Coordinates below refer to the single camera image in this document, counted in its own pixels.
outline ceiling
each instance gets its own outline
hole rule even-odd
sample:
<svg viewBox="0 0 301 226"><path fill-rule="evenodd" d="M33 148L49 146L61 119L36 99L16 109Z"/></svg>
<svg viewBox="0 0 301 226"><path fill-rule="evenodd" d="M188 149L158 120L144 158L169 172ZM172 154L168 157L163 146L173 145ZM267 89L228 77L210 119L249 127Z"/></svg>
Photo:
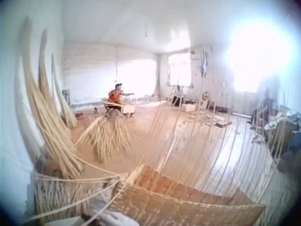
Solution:
<svg viewBox="0 0 301 226"><path fill-rule="evenodd" d="M227 43L244 21L283 23L280 0L65 0L66 40L154 53Z"/></svg>

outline woven basket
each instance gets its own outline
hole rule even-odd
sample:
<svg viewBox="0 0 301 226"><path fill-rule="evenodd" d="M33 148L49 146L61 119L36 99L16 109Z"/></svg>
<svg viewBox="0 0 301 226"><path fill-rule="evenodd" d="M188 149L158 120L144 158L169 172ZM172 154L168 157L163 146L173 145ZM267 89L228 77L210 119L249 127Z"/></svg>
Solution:
<svg viewBox="0 0 301 226"><path fill-rule="evenodd" d="M239 199L233 202L234 197L229 200L226 197L203 193L181 185L158 173L156 181L153 179L145 180L146 175L150 176L151 172L154 172L154 170L144 167L142 174L134 184L119 182L113 191L113 196L117 195L123 186L124 188L112 202L109 209L131 217L142 226L251 226L265 209L264 205L254 204L250 200L247 200L247 202L252 202L252 204L236 205L235 203ZM174 185L172 185L170 193L168 192L168 195L166 195L166 184L169 186L170 183L174 183ZM179 194L184 194L181 195L182 200L176 198ZM201 198L208 202L223 198L225 205L195 201Z"/></svg>

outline person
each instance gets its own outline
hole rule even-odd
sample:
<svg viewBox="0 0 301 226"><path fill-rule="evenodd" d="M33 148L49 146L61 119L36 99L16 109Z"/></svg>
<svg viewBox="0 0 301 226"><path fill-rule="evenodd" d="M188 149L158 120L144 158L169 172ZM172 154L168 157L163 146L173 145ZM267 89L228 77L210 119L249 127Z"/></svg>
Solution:
<svg viewBox="0 0 301 226"><path fill-rule="evenodd" d="M178 107L182 103L183 91L179 85L176 86L176 90L174 91L174 98L172 100L172 104Z"/></svg>
<svg viewBox="0 0 301 226"><path fill-rule="evenodd" d="M265 122L269 122L269 116L272 113L272 104L273 100L269 97L269 89L265 89L264 100L262 101L260 107L253 111L251 120L248 121L248 123L255 125L257 117L264 119Z"/></svg>
<svg viewBox="0 0 301 226"><path fill-rule="evenodd" d="M129 95L133 95L134 93L124 93L121 90L121 86L122 83L118 83L115 85L115 89L113 89L110 93L109 93L109 99L108 102L113 102L116 104L121 104L120 103L120 96L129 96ZM110 108L114 108L114 109L118 109L121 111L121 106L111 106Z"/></svg>

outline orange shirt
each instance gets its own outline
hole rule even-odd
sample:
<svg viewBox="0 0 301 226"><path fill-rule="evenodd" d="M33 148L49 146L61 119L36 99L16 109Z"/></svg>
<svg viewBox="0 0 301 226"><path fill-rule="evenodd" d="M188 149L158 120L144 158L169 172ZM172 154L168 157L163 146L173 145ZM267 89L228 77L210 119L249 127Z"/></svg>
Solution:
<svg viewBox="0 0 301 226"><path fill-rule="evenodd" d="M109 102L118 102L119 97L123 95L123 92L118 89L112 90L110 93L111 95L109 95L109 100L108 100Z"/></svg>

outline wooden floor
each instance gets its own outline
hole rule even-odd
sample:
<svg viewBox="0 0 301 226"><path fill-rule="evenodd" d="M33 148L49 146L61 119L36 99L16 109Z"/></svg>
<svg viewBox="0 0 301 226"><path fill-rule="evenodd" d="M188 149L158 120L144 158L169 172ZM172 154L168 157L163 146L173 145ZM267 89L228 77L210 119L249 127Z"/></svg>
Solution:
<svg viewBox="0 0 301 226"><path fill-rule="evenodd" d="M98 109L98 112L104 114L104 108ZM88 123L87 116L93 114L93 109L83 113L78 127L72 131L74 139L84 130ZM263 225L276 223L293 204L297 182L276 169L265 143L252 144L255 131L249 129L246 119L219 116L225 121L233 121L233 124L221 129L210 127L201 120L194 123L197 116L180 113L175 108L162 111L160 107L137 107L136 114L125 122L133 132L132 145L128 150L105 164L95 159L87 142L79 148L80 154L94 165L122 173L135 169L139 162L155 168L159 159L172 147L162 174L216 195L231 195L239 186L254 202L267 205L261 217ZM149 132L154 129L154 120L155 126L160 126L155 129L156 134L151 135ZM97 178L104 174L86 166L83 177Z"/></svg>

